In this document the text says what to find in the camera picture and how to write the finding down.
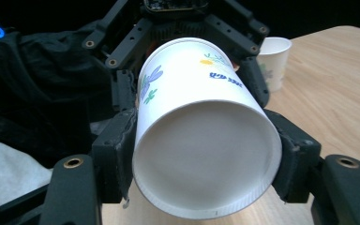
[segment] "black cloth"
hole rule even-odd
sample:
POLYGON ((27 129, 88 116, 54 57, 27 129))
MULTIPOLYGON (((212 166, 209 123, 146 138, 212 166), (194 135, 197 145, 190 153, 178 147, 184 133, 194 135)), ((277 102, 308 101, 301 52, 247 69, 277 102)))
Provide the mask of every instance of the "black cloth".
POLYGON ((89 123, 113 113, 110 77, 82 48, 96 24, 0 38, 0 142, 46 167, 89 152, 89 123))

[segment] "white fabric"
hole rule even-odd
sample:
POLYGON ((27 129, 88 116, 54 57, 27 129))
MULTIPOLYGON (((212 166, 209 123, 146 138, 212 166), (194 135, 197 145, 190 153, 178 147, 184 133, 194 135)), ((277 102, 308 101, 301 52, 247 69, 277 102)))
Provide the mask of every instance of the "white fabric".
POLYGON ((29 155, 0 143, 0 205, 49 184, 52 172, 29 155))

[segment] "paper cup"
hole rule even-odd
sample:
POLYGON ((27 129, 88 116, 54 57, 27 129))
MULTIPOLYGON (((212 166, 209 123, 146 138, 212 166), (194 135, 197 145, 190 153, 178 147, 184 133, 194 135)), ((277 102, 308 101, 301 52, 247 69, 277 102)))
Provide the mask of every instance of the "paper cup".
POLYGON ((133 173, 151 204, 180 218, 219 218, 269 188, 278 133, 217 46, 192 37, 160 46, 138 88, 133 173))
POLYGON ((291 46, 292 42, 284 37, 266 37, 262 42, 257 61, 270 92, 282 87, 291 46))

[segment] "table surface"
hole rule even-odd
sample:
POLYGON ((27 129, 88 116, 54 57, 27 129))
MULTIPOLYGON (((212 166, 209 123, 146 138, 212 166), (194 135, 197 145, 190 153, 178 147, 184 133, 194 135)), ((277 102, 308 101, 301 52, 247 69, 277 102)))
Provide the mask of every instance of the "table surface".
MULTIPOLYGON (((284 115, 322 144, 321 156, 360 160, 360 29, 339 26, 292 40, 282 89, 266 109, 284 115)), ((161 212, 134 184, 130 205, 103 204, 103 223, 313 224, 308 203, 284 203, 270 187, 248 208, 227 217, 190 220, 161 212)))

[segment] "wooden table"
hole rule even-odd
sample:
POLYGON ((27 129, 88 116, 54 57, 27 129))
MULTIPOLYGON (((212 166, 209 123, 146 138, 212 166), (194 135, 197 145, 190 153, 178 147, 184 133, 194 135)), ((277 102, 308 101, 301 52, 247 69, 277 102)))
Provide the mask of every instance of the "wooden table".
MULTIPOLYGON (((285 81, 267 109, 281 113, 322 144, 322 157, 360 160, 360 29, 335 27, 292 40, 285 81)), ((104 204, 105 225, 313 224, 308 203, 285 204, 273 188, 250 207, 213 220, 173 217, 132 184, 130 205, 104 204)))

